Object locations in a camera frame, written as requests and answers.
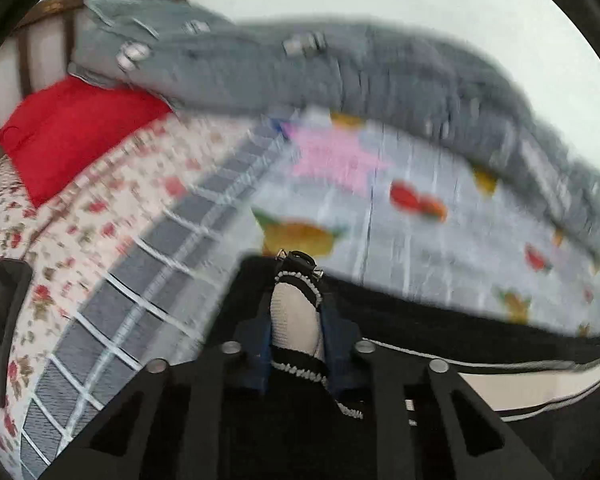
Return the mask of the black pants with white stripe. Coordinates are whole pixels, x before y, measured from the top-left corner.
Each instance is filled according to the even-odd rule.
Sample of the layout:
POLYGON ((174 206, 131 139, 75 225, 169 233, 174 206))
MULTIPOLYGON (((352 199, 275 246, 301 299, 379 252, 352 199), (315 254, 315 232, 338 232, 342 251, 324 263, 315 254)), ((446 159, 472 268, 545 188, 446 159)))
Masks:
POLYGON ((600 479, 600 337, 474 318, 242 260, 216 336, 225 479, 600 479))

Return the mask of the black phone on bed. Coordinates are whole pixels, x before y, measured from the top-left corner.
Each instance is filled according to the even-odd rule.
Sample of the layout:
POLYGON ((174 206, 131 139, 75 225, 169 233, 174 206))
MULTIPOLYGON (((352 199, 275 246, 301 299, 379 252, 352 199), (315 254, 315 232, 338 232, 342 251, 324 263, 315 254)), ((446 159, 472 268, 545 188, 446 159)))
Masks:
POLYGON ((0 408, 6 403, 9 352, 32 274, 30 264, 21 259, 0 260, 0 408))

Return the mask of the floral print sheet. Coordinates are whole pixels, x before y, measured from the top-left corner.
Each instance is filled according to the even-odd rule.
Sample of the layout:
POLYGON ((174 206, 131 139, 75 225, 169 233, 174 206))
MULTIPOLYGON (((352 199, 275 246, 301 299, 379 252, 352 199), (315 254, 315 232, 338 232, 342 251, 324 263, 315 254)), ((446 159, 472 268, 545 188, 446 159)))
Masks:
POLYGON ((171 114, 43 206, 0 162, 0 258, 33 271, 0 407, 9 478, 38 478, 149 361, 196 356, 235 265, 224 233, 278 149, 249 119, 171 114))

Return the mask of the fruit print grey bedsheet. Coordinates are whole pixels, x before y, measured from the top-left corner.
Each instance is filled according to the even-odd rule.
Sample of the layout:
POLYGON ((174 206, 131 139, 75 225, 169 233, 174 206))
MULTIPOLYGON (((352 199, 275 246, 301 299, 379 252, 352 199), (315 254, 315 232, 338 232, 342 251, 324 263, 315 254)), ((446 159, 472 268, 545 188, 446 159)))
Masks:
POLYGON ((224 233, 235 265, 300 249, 328 273, 500 321, 600 336, 600 266, 463 159, 323 114, 276 133, 276 159, 224 233))

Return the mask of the red pillow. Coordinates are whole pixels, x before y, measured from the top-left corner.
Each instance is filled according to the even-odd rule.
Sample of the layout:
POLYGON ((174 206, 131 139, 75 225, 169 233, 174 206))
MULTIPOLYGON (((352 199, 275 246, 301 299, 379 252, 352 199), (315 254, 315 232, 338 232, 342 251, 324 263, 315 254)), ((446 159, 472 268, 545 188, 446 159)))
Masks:
POLYGON ((0 129, 0 147, 39 207, 127 136, 169 112, 146 91, 102 89, 68 76, 18 105, 0 129))

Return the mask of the grey quilted blanket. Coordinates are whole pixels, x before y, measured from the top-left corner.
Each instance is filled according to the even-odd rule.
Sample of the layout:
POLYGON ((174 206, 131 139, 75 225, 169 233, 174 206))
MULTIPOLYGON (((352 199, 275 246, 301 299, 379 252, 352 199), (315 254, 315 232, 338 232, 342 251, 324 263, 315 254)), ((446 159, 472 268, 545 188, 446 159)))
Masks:
POLYGON ((183 0, 85 6, 74 76, 218 112, 319 106, 421 136, 503 178, 600 263, 600 173, 458 44, 336 18, 234 23, 183 0))

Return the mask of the dark wooden headboard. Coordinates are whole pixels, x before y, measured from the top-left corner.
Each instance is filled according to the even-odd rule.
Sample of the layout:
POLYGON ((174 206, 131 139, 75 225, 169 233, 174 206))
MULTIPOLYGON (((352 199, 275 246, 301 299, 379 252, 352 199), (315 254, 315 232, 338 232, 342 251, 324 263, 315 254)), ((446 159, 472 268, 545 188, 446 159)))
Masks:
POLYGON ((0 47, 0 125, 24 98, 67 75, 84 23, 84 0, 41 0, 18 23, 0 47))

